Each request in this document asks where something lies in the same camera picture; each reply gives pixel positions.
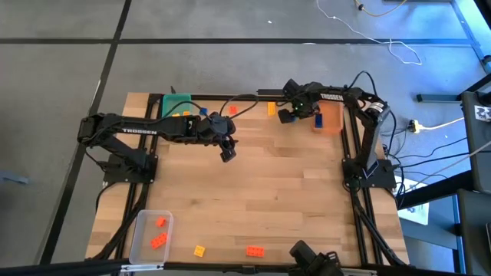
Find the black aluminium table frame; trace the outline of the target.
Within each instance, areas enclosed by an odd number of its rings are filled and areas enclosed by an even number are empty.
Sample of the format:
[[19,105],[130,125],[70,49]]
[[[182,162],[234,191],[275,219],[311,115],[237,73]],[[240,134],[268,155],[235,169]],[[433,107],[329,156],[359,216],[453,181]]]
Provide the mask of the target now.
[[[339,135],[315,133],[311,120],[283,124],[258,103],[229,95],[196,95],[208,111],[237,106],[236,157],[224,163],[213,146],[158,140],[157,175],[146,209],[173,214],[165,269],[283,273],[291,247],[303,240],[316,252],[337,252],[341,265],[376,262],[369,231],[354,217],[341,161],[359,149],[361,121],[344,113]],[[202,258],[193,254],[206,248]],[[265,249],[248,257],[247,246]]]

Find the black mounted device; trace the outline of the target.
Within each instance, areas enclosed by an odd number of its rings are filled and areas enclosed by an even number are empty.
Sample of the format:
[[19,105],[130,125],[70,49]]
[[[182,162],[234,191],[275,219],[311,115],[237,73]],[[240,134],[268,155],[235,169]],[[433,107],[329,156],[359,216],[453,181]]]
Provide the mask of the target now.
[[288,276],[344,276],[335,251],[316,254],[303,240],[289,251],[296,265],[288,269]]

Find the clear plastic bin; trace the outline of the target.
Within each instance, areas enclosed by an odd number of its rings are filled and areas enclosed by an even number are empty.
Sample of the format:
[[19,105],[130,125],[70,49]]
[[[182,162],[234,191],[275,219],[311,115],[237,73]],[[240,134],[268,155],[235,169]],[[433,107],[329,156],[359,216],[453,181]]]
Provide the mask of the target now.
[[[166,224],[163,227],[156,226],[156,220],[159,217],[166,219]],[[173,214],[170,211],[146,209],[140,211],[137,215],[133,241],[130,248],[130,263],[132,265],[164,265],[170,255],[173,223]],[[150,241],[163,232],[168,234],[166,244],[157,250],[152,249]]]

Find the blue metal bar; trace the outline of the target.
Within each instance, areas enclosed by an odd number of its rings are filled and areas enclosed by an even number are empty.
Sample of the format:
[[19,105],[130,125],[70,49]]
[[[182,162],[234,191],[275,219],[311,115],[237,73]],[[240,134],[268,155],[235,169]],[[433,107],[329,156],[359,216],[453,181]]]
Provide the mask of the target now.
[[461,101],[460,94],[417,94],[417,102],[419,103],[459,103]]

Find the white fiducial tag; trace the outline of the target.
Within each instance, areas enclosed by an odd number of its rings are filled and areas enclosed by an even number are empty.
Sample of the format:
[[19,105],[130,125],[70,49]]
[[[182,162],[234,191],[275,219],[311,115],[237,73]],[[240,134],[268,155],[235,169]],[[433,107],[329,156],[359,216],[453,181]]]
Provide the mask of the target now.
[[474,116],[476,120],[491,122],[491,107],[474,106]]

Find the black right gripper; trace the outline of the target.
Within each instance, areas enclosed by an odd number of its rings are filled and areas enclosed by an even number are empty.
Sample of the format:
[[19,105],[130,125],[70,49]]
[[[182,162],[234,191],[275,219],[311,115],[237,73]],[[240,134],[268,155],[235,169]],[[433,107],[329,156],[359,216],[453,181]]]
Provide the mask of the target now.
[[291,123],[291,116],[298,115],[299,118],[313,117],[320,113],[318,102],[319,83],[310,82],[298,84],[293,79],[289,79],[283,87],[283,96],[286,103],[292,105],[292,110],[281,109],[278,111],[278,118],[281,123]]

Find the silver metal bracket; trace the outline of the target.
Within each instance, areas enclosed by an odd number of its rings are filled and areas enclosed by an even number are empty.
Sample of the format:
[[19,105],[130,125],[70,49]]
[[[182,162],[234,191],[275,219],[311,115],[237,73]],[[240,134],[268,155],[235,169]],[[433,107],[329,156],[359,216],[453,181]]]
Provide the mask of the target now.
[[163,264],[125,264],[120,267],[120,273],[134,273],[141,271],[159,271],[163,270]]

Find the black metal beam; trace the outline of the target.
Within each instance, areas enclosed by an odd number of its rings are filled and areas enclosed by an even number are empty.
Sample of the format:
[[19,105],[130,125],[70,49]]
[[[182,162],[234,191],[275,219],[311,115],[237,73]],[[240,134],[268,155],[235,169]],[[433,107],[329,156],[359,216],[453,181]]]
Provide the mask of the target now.
[[428,186],[397,195],[397,209],[406,209],[456,194],[459,189],[473,190],[473,175],[470,170]]
[[101,276],[119,272],[130,262],[120,260],[89,260],[57,264],[37,264],[0,268],[0,276]]

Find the orange translucent plastic bin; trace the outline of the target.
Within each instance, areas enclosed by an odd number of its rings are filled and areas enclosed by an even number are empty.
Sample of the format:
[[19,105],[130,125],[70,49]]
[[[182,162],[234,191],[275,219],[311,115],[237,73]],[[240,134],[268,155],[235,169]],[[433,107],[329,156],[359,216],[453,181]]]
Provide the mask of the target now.
[[323,128],[315,129],[315,117],[312,121],[311,128],[315,133],[325,135],[339,135],[344,126],[343,105],[338,102],[320,101],[318,103],[320,113],[323,116]]

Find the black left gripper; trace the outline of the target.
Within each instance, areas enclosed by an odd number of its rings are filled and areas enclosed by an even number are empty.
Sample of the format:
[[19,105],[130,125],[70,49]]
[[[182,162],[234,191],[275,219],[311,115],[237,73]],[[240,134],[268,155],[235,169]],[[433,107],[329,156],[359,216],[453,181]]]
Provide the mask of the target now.
[[236,141],[232,138],[235,131],[236,126],[230,117],[211,113],[197,123],[197,140],[201,144],[223,144],[225,150],[220,157],[227,163],[236,157]]

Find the teal translucent plastic bin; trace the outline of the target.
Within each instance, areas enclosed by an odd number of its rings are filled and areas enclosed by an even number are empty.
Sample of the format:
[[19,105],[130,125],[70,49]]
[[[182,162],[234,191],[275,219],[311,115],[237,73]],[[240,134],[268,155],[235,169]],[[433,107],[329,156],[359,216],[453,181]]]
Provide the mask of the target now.
[[180,113],[180,116],[183,116],[183,111],[191,111],[190,101],[190,94],[165,94],[162,117],[171,117],[174,113]]

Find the dark grey case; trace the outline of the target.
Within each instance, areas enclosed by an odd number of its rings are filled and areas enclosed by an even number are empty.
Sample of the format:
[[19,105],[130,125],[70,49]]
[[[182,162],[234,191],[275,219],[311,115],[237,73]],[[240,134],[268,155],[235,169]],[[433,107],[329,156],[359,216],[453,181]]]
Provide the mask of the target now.
[[462,109],[470,153],[474,189],[491,194],[491,122],[476,120],[474,106],[486,107],[479,102],[479,94],[463,92]]

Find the dark grey panel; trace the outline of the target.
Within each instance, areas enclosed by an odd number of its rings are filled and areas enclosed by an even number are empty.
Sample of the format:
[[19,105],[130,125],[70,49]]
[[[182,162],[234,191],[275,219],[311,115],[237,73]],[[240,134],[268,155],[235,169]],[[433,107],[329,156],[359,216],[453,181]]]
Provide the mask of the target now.
[[457,192],[466,273],[491,276],[491,195]]

